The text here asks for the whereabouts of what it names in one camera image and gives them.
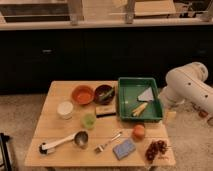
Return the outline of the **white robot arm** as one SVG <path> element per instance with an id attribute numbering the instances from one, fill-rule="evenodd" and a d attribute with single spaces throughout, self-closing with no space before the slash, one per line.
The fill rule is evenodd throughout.
<path id="1" fill-rule="evenodd" d="M 171 69 L 166 74 L 166 86 L 159 94 L 165 108 L 189 100 L 213 115 L 213 88 L 205 83 L 208 69 L 201 62 L 192 62 Z"/>

